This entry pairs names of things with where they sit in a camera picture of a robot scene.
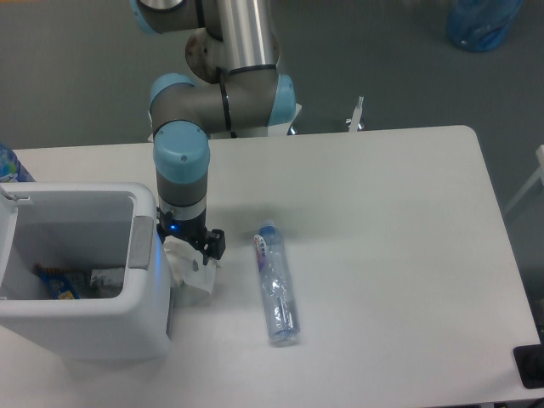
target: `white table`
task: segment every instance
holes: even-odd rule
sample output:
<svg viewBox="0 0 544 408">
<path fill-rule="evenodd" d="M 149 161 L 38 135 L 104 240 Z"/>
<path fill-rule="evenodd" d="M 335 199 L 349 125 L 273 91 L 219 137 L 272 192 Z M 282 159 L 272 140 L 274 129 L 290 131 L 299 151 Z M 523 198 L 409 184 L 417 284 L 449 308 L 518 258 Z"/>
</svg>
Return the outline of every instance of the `white table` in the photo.
<svg viewBox="0 0 544 408">
<path fill-rule="evenodd" d="M 0 331 L 2 406 L 424 407 L 532 399 L 538 343 L 475 134 L 466 127 L 211 143 L 211 305 L 178 309 L 164 360 L 63 361 Z M 151 144 L 22 150 L 42 181 L 139 181 Z M 267 343 L 252 236 L 283 227 L 301 343 Z"/>
</svg>

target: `blue cap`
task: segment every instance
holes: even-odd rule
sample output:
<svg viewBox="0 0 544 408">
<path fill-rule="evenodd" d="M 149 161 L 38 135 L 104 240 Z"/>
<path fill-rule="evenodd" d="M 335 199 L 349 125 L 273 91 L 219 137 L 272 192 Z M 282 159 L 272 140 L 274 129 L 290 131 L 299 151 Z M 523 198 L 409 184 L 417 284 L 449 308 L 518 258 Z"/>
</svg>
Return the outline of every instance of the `blue cap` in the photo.
<svg viewBox="0 0 544 408">
<path fill-rule="evenodd" d="M 186 75 L 181 75 L 176 72 L 172 72 L 170 74 L 165 74 L 163 76 L 159 76 L 155 82 L 153 82 L 153 85 L 151 85 L 151 91 L 150 91 L 150 106 L 153 103 L 153 99 L 164 89 L 168 88 L 170 85 L 174 85 L 176 83 L 186 83 L 190 85 L 191 87 L 195 86 L 195 83 L 192 79 L 190 79 Z"/>
<path fill-rule="evenodd" d="M 297 100 L 292 79 L 288 75 L 278 77 L 278 88 L 275 91 L 274 106 L 268 126 L 280 125 L 293 120 L 297 113 Z"/>
<path fill-rule="evenodd" d="M 157 171 L 171 182 L 194 183 L 210 165 L 207 136 L 192 122 L 170 122 L 155 136 L 153 160 Z"/>
<path fill-rule="evenodd" d="M 145 34 L 158 34 L 158 32 L 153 30 L 151 26 L 147 24 L 142 12 L 139 10 L 138 0 L 130 0 L 130 8 L 133 10 L 134 17 L 136 17 L 136 21 L 138 21 L 140 30 L 142 30 Z"/>
<path fill-rule="evenodd" d="M 274 224 L 274 221 L 272 221 L 271 219 L 265 219 L 262 223 L 261 223 L 261 226 L 259 227 L 258 229 L 258 233 L 263 236 L 263 235 L 273 235 L 275 234 L 275 224 Z"/>
</svg>

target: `plastic bottle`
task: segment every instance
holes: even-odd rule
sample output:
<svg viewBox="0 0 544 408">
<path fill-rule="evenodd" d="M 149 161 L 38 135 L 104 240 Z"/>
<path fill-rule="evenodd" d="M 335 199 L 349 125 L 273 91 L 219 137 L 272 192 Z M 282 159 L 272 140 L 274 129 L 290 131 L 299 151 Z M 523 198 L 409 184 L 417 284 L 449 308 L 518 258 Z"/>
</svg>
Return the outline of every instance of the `plastic bottle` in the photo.
<svg viewBox="0 0 544 408">
<path fill-rule="evenodd" d="M 523 0 L 454 0 L 446 33 L 468 51 L 489 51 L 501 45 Z"/>
<path fill-rule="evenodd" d="M 272 222 L 255 235 L 264 314 L 272 343 L 292 342 L 300 332 L 283 238 Z"/>
<path fill-rule="evenodd" d="M 35 181 L 20 164 L 17 155 L 5 144 L 0 143 L 0 183 Z"/>
</svg>

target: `trash in bin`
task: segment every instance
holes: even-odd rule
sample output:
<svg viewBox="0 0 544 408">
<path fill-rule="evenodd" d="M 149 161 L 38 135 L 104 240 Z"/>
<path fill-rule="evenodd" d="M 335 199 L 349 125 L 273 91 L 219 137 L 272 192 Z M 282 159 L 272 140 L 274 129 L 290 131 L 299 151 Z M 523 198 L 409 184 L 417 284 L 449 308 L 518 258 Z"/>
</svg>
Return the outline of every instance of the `trash in bin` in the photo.
<svg viewBox="0 0 544 408">
<path fill-rule="evenodd" d="M 156 200 L 141 184 L 0 184 L 0 326 L 64 358 L 167 353 L 172 275 L 155 220 Z M 82 299 L 54 300 L 37 264 L 65 272 L 48 275 L 70 281 L 57 296 Z M 120 267 L 121 294 L 98 298 L 93 269 Z"/>
<path fill-rule="evenodd" d="M 114 298 L 121 293 L 124 281 L 124 268 L 94 269 L 90 286 L 97 291 L 99 298 Z"/>
<path fill-rule="evenodd" d="M 77 269 L 44 268 L 36 265 L 36 273 L 53 299 L 95 299 L 119 296 L 125 280 L 125 269 L 93 269 L 86 272 Z"/>
</svg>

